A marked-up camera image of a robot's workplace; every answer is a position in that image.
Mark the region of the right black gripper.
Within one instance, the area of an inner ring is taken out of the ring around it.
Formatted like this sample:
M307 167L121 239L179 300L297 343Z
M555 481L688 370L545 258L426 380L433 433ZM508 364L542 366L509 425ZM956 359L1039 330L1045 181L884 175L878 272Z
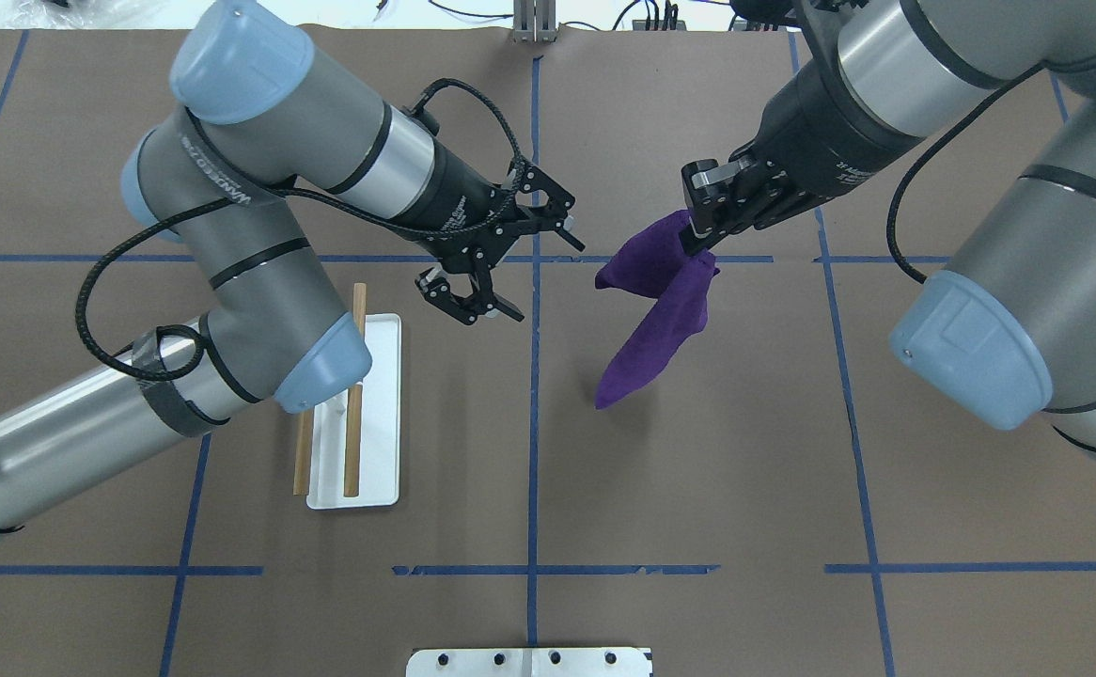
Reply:
M803 66L764 107L753 140L724 163L703 159L682 167L693 223L681 229L682 252L698 256L724 237L769 228L845 196L918 141L868 112L837 66Z

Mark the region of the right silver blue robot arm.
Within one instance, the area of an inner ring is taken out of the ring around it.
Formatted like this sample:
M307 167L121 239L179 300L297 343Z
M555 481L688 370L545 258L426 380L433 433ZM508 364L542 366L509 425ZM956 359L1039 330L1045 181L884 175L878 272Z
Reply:
M724 163L682 168L694 256L946 145L1039 72L1084 100L890 334L909 370L998 431L1038 413L1096 462L1096 1L767 1L811 61Z

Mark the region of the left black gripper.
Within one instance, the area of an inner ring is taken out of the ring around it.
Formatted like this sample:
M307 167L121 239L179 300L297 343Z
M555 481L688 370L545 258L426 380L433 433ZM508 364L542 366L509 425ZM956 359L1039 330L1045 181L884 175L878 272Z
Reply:
M429 305L463 325L471 326L479 318L493 320L500 314L515 322L524 320L517 305L493 291L493 282L487 271L480 276L470 274L482 262L495 267L521 237L552 232L575 252L586 249L572 234L573 193L535 165L524 168L514 188L528 196L544 193L545 202L539 206L526 206L517 200L504 205L501 184L486 181L444 145L436 142L433 146L427 190L412 206L412 241L439 261L446 273L469 274L471 294L455 294L441 267L431 267L420 274L416 288Z

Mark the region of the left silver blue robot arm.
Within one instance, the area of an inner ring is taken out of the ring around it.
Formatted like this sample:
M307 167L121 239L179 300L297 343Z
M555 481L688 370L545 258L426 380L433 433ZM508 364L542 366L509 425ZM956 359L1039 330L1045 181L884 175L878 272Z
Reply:
M0 416L0 541L252 403L298 413L367 376L362 315L292 197L422 248L433 266L416 288L467 325L521 320L491 273L522 237L570 237L573 197L530 164L482 91L442 77L395 106L256 1L206 8L169 87L173 108L119 172L140 230L94 261L76 296L75 331L98 368ZM94 284L162 234L196 266L165 290L208 295L213 308L102 349L88 320Z

